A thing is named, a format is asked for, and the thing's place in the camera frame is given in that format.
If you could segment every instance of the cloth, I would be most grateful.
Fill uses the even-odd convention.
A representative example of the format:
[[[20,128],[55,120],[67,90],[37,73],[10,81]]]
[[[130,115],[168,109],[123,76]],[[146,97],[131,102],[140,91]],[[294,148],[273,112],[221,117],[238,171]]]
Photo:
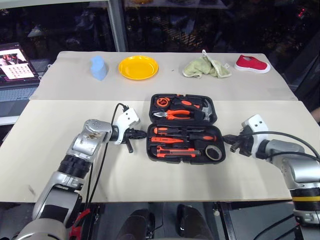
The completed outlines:
[[[183,69],[182,74],[187,78],[201,78],[202,74],[210,74],[217,78],[226,78],[232,75],[219,61],[211,59],[205,50],[202,50],[202,57],[191,61]]]

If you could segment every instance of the yellow stripe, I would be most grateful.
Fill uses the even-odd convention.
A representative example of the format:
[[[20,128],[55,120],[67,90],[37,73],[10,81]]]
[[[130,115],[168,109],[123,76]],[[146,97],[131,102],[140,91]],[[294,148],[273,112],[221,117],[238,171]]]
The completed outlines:
[[[315,202],[320,201],[320,196],[293,196],[294,202]]]

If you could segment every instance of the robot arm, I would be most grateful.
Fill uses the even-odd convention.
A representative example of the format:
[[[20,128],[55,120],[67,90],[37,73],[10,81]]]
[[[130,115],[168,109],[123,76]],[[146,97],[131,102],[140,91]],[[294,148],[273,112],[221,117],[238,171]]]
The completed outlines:
[[[253,135],[252,133],[255,132],[268,131],[259,115],[254,115],[243,122],[242,127],[243,130],[239,136],[223,137],[227,144],[232,145],[231,152],[239,148],[240,154],[266,159],[267,162],[279,168],[292,196],[296,221],[302,226],[316,226],[319,229],[320,165],[318,161],[320,159],[299,154],[305,152],[299,144],[275,139],[267,140],[268,134]]]
[[[72,226],[82,203],[79,191],[101,144],[109,141],[127,144],[129,152],[132,153],[129,139],[146,137],[144,131],[131,128],[138,122],[139,117],[135,110],[128,107],[115,125],[96,119],[87,120],[82,132],[74,138],[58,170],[51,175],[35,203],[33,221],[21,231],[17,240],[66,239],[66,228]]]

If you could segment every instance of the red shoe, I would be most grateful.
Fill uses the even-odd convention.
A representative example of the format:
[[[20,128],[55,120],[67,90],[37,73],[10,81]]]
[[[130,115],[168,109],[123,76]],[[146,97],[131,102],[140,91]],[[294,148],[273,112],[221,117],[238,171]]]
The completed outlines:
[[[253,56],[240,55],[234,68],[239,71],[250,71],[257,74],[265,74],[270,71],[270,65],[266,62],[259,61]]]

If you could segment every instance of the black tool case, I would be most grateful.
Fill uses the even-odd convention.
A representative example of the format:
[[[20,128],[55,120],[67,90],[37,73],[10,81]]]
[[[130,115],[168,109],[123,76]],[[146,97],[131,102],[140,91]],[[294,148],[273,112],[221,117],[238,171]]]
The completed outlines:
[[[210,108],[210,115],[203,112]],[[152,124],[147,130],[146,152],[151,160],[199,165],[218,164],[226,158],[221,132],[213,126],[217,115],[211,98],[155,94],[151,98],[149,117]]]

